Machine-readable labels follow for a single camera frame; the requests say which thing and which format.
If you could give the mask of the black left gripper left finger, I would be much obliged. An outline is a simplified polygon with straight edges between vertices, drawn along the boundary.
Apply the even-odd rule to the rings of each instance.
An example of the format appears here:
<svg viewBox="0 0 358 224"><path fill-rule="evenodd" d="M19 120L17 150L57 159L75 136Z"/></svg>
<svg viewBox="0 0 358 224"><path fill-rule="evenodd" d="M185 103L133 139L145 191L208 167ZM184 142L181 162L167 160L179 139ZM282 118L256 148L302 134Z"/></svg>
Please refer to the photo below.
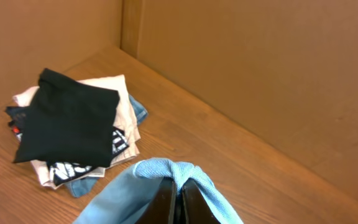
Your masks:
<svg viewBox="0 0 358 224"><path fill-rule="evenodd" d="M176 199L176 185L173 179L165 177L136 224L174 224Z"/></svg>

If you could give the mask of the light blue t-shirt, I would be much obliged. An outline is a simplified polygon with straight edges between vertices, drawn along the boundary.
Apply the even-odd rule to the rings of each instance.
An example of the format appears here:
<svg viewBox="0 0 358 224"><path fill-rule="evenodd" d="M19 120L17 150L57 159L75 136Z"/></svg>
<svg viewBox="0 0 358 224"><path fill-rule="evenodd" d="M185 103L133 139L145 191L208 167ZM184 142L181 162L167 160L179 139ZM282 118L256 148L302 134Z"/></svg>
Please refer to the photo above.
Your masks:
<svg viewBox="0 0 358 224"><path fill-rule="evenodd" d="M151 158L128 167L113 179L80 213L75 223L135 223L157 193L163 178L174 180L177 193L193 179L220 223L242 223L241 218L213 181L198 166Z"/></svg>

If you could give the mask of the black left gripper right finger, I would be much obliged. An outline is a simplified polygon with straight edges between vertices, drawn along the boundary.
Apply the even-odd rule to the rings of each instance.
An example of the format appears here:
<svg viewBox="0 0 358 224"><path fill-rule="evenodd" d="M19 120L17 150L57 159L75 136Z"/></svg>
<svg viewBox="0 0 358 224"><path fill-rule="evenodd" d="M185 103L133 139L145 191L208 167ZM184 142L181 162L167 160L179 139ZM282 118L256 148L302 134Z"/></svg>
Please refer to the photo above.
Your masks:
<svg viewBox="0 0 358 224"><path fill-rule="evenodd" d="M180 223L220 224L206 203L194 179L189 179L185 182L181 188L180 200Z"/></svg>

